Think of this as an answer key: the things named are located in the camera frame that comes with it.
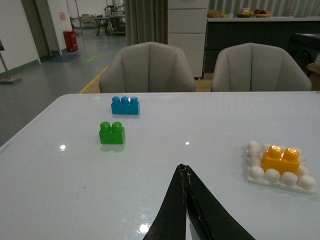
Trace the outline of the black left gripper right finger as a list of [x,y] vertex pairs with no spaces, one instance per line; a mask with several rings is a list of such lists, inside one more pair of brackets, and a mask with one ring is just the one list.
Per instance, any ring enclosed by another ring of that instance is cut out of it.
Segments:
[[188,193],[194,212],[190,218],[201,239],[206,240],[253,240],[220,204],[206,185],[188,165],[185,167]]

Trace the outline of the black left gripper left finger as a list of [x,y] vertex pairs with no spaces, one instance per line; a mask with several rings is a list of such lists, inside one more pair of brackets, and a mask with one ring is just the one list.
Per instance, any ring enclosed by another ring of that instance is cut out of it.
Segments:
[[159,212],[145,240],[184,240],[186,238],[187,187],[185,165],[176,167]]

